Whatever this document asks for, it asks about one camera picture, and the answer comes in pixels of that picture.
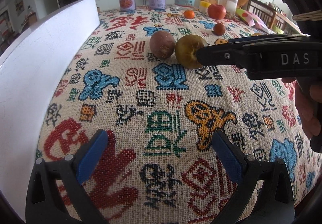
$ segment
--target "white lettering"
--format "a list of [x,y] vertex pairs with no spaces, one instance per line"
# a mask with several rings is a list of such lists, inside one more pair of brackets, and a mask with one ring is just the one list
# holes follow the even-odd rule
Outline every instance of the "white lettering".
[[287,54],[281,54],[282,57],[282,65],[286,65],[289,63],[289,56]]
[[303,54],[303,58],[307,60],[307,61],[304,61],[304,64],[308,64],[309,63],[309,59],[305,55],[308,57],[309,54],[307,54],[307,53],[304,53]]
[[295,64],[295,62],[297,62],[298,64],[300,64],[300,61],[298,60],[298,57],[297,57],[297,54],[296,53],[294,55],[293,65]]

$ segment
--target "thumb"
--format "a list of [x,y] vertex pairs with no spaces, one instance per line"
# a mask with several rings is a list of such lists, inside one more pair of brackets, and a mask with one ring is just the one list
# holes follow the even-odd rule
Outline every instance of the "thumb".
[[322,103],[322,85],[312,85],[310,87],[310,95],[313,100]]

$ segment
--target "black handle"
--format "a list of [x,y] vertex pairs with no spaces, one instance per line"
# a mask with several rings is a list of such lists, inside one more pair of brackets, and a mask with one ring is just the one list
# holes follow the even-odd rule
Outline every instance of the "black handle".
[[[312,102],[314,107],[314,116],[320,121],[322,125],[322,104],[315,102],[310,96],[310,87],[312,84],[317,84],[322,81],[318,77],[300,77],[296,78],[297,83],[302,89],[303,94]],[[311,149],[314,152],[322,153],[322,131],[318,136],[313,136],[310,141]]]

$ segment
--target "woven fabric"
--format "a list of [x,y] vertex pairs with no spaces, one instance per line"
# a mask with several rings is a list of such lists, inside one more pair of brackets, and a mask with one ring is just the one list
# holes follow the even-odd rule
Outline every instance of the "woven fabric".
[[[110,223],[210,223],[237,187],[210,146],[219,129],[245,154],[283,158],[295,204],[315,184],[321,156],[301,129],[293,84],[251,81],[236,66],[188,70],[174,54],[165,61],[153,56],[149,40],[157,30],[176,40],[200,35],[209,44],[257,32],[224,19],[226,33],[217,37],[217,21],[195,14],[188,20],[173,7],[102,12],[48,107],[36,155],[46,161],[108,130],[108,146],[84,188]],[[260,183],[242,217],[259,191]]]

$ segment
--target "yellow lid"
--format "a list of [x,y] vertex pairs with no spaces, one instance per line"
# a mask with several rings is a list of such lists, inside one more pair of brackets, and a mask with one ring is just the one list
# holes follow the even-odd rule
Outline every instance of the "yellow lid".
[[211,3],[206,2],[206,1],[200,1],[199,5],[202,7],[208,8],[211,5]]

